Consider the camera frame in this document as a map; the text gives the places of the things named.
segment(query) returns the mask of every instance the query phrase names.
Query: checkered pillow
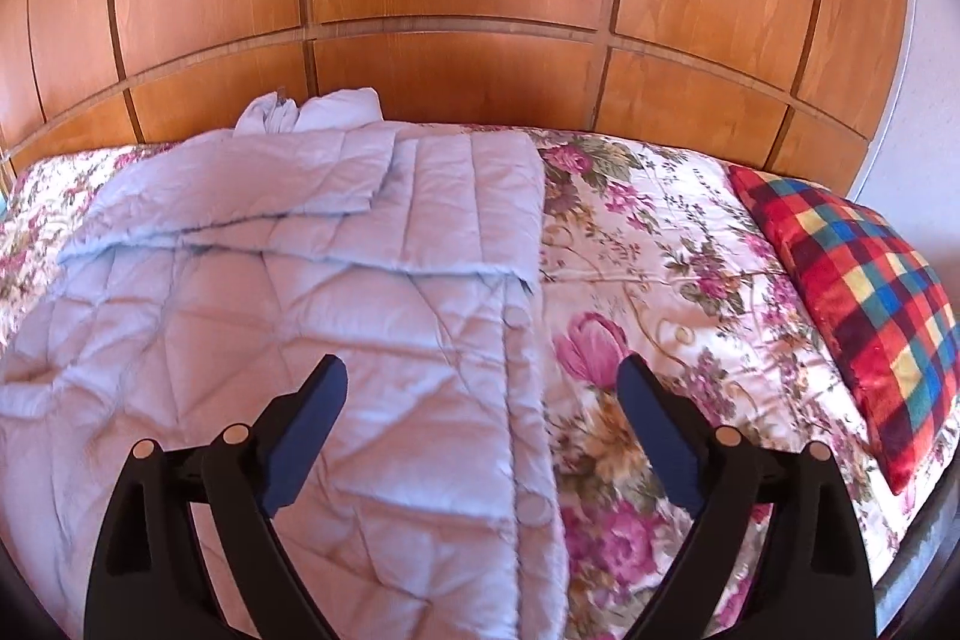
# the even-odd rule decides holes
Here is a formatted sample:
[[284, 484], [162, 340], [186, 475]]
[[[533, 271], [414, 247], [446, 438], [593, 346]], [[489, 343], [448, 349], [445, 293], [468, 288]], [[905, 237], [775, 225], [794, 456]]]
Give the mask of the checkered pillow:
[[730, 178], [824, 335], [899, 494], [957, 391], [960, 330], [940, 280], [873, 210], [744, 167]]

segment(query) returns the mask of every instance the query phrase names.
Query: wooden wall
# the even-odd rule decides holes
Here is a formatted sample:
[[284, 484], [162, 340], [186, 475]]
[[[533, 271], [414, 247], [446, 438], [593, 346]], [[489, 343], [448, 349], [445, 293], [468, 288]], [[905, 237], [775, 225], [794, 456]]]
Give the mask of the wooden wall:
[[0, 145], [179, 140], [373, 85], [410, 121], [596, 130], [846, 191], [906, 0], [0, 0]]

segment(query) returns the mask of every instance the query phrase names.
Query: round screw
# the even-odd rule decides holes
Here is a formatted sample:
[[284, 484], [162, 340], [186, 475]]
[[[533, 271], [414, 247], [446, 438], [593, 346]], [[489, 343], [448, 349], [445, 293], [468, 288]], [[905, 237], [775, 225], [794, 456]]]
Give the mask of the round screw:
[[733, 426], [721, 426], [714, 432], [714, 437], [717, 438], [717, 442], [721, 445], [726, 445], [728, 448], [736, 448], [740, 444], [741, 439], [743, 439], [743, 434], [738, 432], [737, 429], [734, 429]]
[[810, 456], [816, 458], [817, 461], [830, 461], [830, 455], [830, 449], [823, 442], [810, 443]]
[[141, 439], [133, 446], [133, 458], [147, 458], [154, 451], [152, 439]]
[[235, 423], [224, 432], [224, 442], [227, 445], [239, 445], [241, 442], [245, 442], [249, 436], [250, 428], [246, 424]]

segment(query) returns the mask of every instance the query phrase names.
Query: floral bedsheet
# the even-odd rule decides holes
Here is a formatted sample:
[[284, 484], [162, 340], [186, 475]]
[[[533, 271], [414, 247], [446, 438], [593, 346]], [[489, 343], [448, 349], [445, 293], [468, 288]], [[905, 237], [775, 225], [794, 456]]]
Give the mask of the floral bedsheet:
[[[819, 333], [719, 161], [600, 135], [529, 133], [547, 177], [542, 342], [570, 560], [565, 637], [621, 638], [691, 525], [666, 501], [614, 399], [616, 367], [632, 351], [715, 425], [787, 450], [829, 443], [879, 579], [952, 458], [957, 408], [895, 497]], [[167, 146], [64, 156], [17, 183], [0, 225], [0, 351], [56, 276], [56, 254], [99, 187]], [[743, 605], [768, 517], [769, 507], [755, 508], [712, 632]]]

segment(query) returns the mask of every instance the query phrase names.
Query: white wall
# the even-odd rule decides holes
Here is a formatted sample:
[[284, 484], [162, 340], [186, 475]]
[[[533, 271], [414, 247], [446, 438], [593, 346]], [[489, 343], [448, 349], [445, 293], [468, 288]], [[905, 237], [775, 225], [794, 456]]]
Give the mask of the white wall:
[[851, 198], [890, 221], [960, 306], [960, 0], [915, 1], [901, 84]]

